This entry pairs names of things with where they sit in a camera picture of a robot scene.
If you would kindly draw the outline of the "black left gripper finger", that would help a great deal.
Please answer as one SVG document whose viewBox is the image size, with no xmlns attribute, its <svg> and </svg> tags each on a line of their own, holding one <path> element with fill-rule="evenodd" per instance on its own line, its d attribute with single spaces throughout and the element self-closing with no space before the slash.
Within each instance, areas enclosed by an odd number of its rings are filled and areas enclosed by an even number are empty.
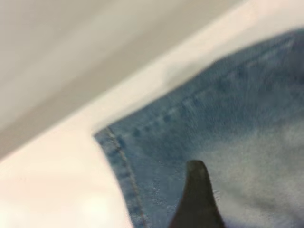
<svg viewBox="0 0 304 228">
<path fill-rule="evenodd" d="M 186 183 L 170 228 L 224 228 L 204 162 L 187 162 Z"/>
</svg>

